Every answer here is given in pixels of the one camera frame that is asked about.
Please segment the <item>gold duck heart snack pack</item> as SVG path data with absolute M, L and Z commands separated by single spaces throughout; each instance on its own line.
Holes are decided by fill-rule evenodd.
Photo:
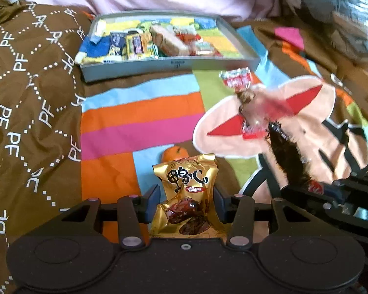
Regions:
M 166 200 L 151 222 L 154 238 L 226 238 L 215 210 L 213 188 L 219 171 L 213 154 L 167 161 L 153 166 Z

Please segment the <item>grey tray with colourful liner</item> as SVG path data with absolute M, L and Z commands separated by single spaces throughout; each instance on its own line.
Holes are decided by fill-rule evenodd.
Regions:
M 174 70 L 255 69 L 254 49 L 219 15 L 124 11 L 98 15 L 75 56 L 85 82 Z

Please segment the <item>red quail egg snack pack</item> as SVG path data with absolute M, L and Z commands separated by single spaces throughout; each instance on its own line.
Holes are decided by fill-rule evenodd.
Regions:
M 245 139 L 262 138 L 269 122 L 294 115 L 282 94 L 263 88 L 250 68 L 222 71 L 219 77 L 238 98 L 238 115 L 243 119 L 241 134 Z

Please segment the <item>brown PF patterned pillow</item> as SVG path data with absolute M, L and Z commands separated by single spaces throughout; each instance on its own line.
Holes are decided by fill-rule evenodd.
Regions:
M 78 7 L 0 0 L 0 293 L 10 244 L 81 199 Z

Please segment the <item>small orange mandarin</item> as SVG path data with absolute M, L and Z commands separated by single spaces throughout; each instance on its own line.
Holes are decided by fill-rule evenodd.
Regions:
M 175 145 L 173 147 L 169 147 L 166 150 L 164 150 L 161 156 L 161 161 L 164 163 L 164 162 L 184 159 L 188 157 L 189 157 L 189 153 L 185 148 Z

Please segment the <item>white rice cracker bar pack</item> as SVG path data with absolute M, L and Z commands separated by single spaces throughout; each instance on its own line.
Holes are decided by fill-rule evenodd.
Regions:
M 152 25 L 149 28 L 153 43 L 166 56 L 189 56 L 187 46 L 172 32 L 161 25 Z

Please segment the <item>yellow blue calcium snack pack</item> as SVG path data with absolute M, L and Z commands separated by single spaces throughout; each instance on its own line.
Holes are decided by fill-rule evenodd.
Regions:
M 150 33 L 112 32 L 108 57 L 111 61 L 138 61 L 157 59 L 159 54 Z

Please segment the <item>red snack pack in tray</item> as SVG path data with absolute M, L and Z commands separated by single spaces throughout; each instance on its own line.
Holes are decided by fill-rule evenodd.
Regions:
M 190 56 L 222 57 L 214 45 L 203 40 L 192 26 L 175 29 L 175 35 L 187 46 Z

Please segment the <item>colourful cartoon bed sheet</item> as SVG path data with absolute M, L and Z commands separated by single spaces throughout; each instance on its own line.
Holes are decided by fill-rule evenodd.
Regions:
M 289 104 L 277 120 L 308 160 L 310 175 L 331 183 L 368 169 L 368 120 L 342 83 L 368 75 L 323 45 L 300 23 L 241 26 L 239 34 L 261 61 L 253 83 L 261 94 Z M 243 129 L 239 101 L 218 71 L 168 72 L 84 84 L 80 145 L 80 197 L 114 203 L 158 184 L 153 166 L 176 146 L 191 156 L 212 153 L 216 183 L 268 203 L 287 183 L 262 130 Z

